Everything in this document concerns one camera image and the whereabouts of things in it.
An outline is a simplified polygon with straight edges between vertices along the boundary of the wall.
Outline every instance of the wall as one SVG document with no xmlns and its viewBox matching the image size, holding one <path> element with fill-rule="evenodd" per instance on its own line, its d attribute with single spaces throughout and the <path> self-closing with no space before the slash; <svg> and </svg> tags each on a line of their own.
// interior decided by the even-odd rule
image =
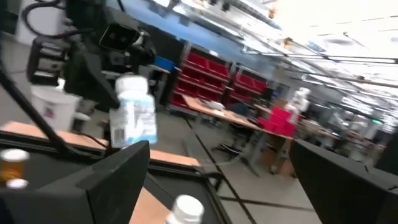
<svg viewBox="0 0 398 224">
<path fill-rule="evenodd" d="M 146 0 L 123 1 L 126 11 L 130 16 L 142 22 L 156 26 L 166 32 L 169 32 L 181 39 L 193 42 L 196 45 L 217 52 L 221 57 L 237 61 L 251 69 L 262 74 L 264 78 L 275 80 L 290 87 L 285 94 L 285 98 L 289 99 L 294 91 L 300 87 L 312 90 L 312 95 L 323 101 L 333 101 L 339 103 L 342 96 L 334 90 L 322 88 L 314 85 L 308 85 L 304 82 L 290 79 L 283 71 L 275 70 L 275 63 L 260 55 L 242 54 L 242 45 L 220 36 L 198 24 L 190 22 L 187 26 L 179 23 L 180 16 L 171 13 L 166 18 L 161 17 L 157 13 L 149 10 L 149 2 Z M 116 0 L 108 0 L 108 4 L 119 9 Z"/>
</svg>

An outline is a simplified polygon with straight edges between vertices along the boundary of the shelving unit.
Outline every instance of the shelving unit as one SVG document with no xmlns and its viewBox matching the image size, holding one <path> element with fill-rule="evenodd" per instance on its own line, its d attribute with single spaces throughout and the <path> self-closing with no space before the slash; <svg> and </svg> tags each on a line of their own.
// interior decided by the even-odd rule
<svg viewBox="0 0 398 224">
<path fill-rule="evenodd" d="M 267 87 L 267 80 L 250 68 L 240 66 L 233 75 L 231 91 L 226 100 L 226 105 L 239 101 L 250 101 L 252 97 L 261 95 Z"/>
<path fill-rule="evenodd" d="M 188 110 L 182 95 L 220 101 L 229 81 L 227 64 L 227 61 L 215 60 L 209 53 L 192 47 L 181 64 L 170 104 Z"/>
</svg>

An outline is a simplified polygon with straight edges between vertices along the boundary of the pill bottle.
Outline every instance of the pill bottle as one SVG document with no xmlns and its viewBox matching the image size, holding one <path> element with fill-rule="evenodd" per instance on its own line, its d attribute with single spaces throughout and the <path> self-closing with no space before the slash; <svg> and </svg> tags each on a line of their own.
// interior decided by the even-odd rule
<svg viewBox="0 0 398 224">
<path fill-rule="evenodd" d="M 157 142 L 155 100 L 148 94 L 147 78 L 123 75 L 116 80 L 120 107 L 109 111 L 113 148 L 125 148 L 138 141 Z"/>
<path fill-rule="evenodd" d="M 205 209 L 198 199 L 180 195 L 174 202 L 166 224 L 200 224 Z"/>
<path fill-rule="evenodd" d="M 29 153 L 22 149 L 5 149 L 0 152 L 0 178 L 3 182 L 23 178 Z"/>
</svg>

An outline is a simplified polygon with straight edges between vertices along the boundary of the wooden tabletop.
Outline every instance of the wooden tabletop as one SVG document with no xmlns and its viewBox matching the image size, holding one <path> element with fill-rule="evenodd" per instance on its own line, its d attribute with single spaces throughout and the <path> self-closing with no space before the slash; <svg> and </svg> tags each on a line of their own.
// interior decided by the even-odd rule
<svg viewBox="0 0 398 224">
<path fill-rule="evenodd" d="M 0 129 L 16 134 L 26 136 L 33 136 L 38 138 L 45 138 L 44 133 L 36 126 L 10 121 Z M 76 144 L 96 149 L 104 149 L 92 139 L 77 134 L 68 133 L 65 131 L 57 131 L 57 134 L 63 138 L 67 143 Z M 99 139 L 104 144 L 108 142 L 104 139 Z M 150 150 L 150 158 L 160 161 L 173 162 L 176 164 L 183 164 L 188 166 L 199 166 L 199 162 L 191 157 L 185 157 L 165 152 Z M 142 188 L 138 201 L 132 213 L 129 224 L 163 224 L 166 221 L 169 210 L 160 203 L 150 192 Z"/>
<path fill-rule="evenodd" d="M 272 114 L 272 111 L 269 108 L 266 108 L 265 106 L 261 106 L 261 105 L 255 104 L 254 107 L 259 109 L 259 110 L 261 110 L 261 111 L 263 111 L 263 112 Z"/>
<path fill-rule="evenodd" d="M 248 128 L 252 128 L 257 131 L 262 131 L 267 134 L 272 134 L 278 137 L 286 138 L 286 139 L 292 139 L 291 137 L 288 136 L 283 136 L 280 134 L 275 134 L 271 131 L 265 130 L 264 128 L 260 128 L 252 123 L 250 123 L 246 118 L 242 119 L 240 115 L 237 115 L 236 113 L 228 110 L 223 110 L 223 111 L 218 111 L 218 110 L 213 110 L 210 108 L 207 108 L 205 106 L 202 106 L 201 101 L 198 98 L 190 97 L 187 95 L 182 95 L 183 99 L 187 103 L 188 107 L 195 110 L 199 111 L 201 113 L 216 117 L 216 118 L 221 118 L 227 121 L 230 121 L 232 123 L 240 124 L 243 126 L 246 126 Z"/>
</svg>

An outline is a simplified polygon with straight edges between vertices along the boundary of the bucket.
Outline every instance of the bucket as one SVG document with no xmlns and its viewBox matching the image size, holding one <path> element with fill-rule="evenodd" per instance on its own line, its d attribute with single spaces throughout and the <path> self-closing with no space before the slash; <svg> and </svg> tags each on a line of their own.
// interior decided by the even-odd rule
<svg viewBox="0 0 398 224">
<path fill-rule="evenodd" d="M 32 105 L 55 130 L 69 131 L 80 97 L 53 86 L 32 86 Z"/>
</svg>

